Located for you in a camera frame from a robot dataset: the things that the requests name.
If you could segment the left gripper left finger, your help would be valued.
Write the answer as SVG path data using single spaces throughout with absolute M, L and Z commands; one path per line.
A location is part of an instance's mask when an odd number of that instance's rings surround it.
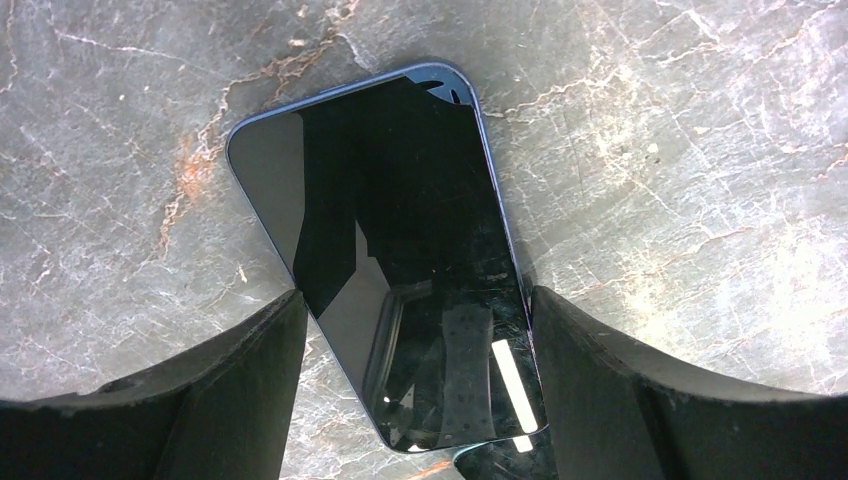
M 1 403 L 5 479 L 276 479 L 305 348 L 289 291 L 88 394 Z

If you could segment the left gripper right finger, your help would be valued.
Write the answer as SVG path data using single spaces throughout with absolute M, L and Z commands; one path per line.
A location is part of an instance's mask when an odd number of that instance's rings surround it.
M 847 399 L 743 381 L 651 347 L 553 290 L 532 340 L 563 479 L 843 479 Z

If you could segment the blue-edged black smartphone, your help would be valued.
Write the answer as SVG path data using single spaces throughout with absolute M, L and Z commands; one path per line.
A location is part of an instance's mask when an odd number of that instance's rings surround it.
M 226 157 L 383 443 L 547 425 L 477 95 L 422 62 L 237 124 Z

